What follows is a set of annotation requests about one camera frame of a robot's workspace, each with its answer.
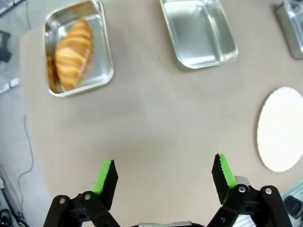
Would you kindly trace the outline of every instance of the table surface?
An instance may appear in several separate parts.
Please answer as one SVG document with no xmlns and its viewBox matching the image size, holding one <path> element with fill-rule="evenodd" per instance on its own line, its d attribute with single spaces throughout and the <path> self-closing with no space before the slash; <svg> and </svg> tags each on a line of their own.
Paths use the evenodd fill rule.
<svg viewBox="0 0 303 227">
<path fill-rule="evenodd" d="M 303 64 L 290 56 L 268 2 L 222 4 L 238 60 L 184 70 L 158 0 L 105 3 L 114 76 L 105 87 L 67 98 L 47 91 L 42 27 L 23 37 L 31 140 L 53 196 L 91 190 L 103 161 L 114 158 L 119 181 L 112 214 L 121 226 L 207 225 L 220 207 L 211 174 L 216 153 L 256 189 L 272 184 L 284 192 L 302 179 L 303 160 L 283 173 L 266 169 L 256 126 L 273 90 L 303 93 Z"/>
</svg>

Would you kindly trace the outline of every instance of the empty metal tray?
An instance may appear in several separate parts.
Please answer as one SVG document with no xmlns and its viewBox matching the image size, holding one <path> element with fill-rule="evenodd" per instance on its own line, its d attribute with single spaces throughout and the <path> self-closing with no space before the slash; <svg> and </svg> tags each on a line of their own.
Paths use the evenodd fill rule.
<svg viewBox="0 0 303 227">
<path fill-rule="evenodd" d="M 160 0 L 177 59 L 198 69 L 234 61 L 238 49 L 219 0 Z"/>
<path fill-rule="evenodd" d="M 284 1 L 276 15 L 293 58 L 303 59 L 303 5 L 300 1 Z"/>
</svg>

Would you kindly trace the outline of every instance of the stainless steel tray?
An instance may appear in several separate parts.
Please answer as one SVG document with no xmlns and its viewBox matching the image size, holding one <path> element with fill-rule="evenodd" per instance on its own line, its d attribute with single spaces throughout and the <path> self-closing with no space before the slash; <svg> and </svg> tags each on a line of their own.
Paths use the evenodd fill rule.
<svg viewBox="0 0 303 227">
<path fill-rule="evenodd" d="M 94 36 L 94 56 L 86 79 L 78 88 L 64 91 L 59 80 L 56 80 L 55 91 L 49 92 L 57 97 L 69 96 L 105 85 L 114 73 L 113 60 L 108 43 L 102 3 L 97 0 L 86 1 L 67 8 L 51 12 L 45 22 L 45 56 L 54 57 L 57 44 L 67 35 L 73 24 L 80 18 L 88 21 Z"/>
<path fill-rule="evenodd" d="M 303 5 L 299 1 L 284 1 L 277 9 L 290 54 L 295 59 L 303 59 Z"/>
<path fill-rule="evenodd" d="M 198 69 L 234 61 L 238 49 L 219 0 L 160 0 L 177 59 Z"/>
</svg>

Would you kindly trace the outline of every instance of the pastry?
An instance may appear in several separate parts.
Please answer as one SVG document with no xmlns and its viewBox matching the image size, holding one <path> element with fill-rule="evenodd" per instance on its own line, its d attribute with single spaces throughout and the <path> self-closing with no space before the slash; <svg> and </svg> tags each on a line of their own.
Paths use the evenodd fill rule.
<svg viewBox="0 0 303 227">
<path fill-rule="evenodd" d="M 92 31 L 84 19 L 76 22 L 58 44 L 55 53 L 57 74 L 62 86 L 74 89 L 84 80 L 94 49 Z"/>
<path fill-rule="evenodd" d="M 47 74 L 48 74 L 48 81 L 49 81 L 49 88 L 54 92 L 57 93 L 56 82 L 58 80 L 55 65 L 53 59 L 50 54 L 46 57 L 47 60 Z"/>
</svg>

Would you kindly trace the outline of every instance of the white plate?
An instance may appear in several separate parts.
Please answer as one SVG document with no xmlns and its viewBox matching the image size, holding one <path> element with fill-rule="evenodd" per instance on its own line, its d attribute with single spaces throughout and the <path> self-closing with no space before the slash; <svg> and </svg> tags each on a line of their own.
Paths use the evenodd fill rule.
<svg viewBox="0 0 303 227">
<path fill-rule="evenodd" d="M 265 102 L 257 130 L 262 162 L 275 172 L 293 167 L 303 153 L 303 98 L 282 87 Z"/>
</svg>

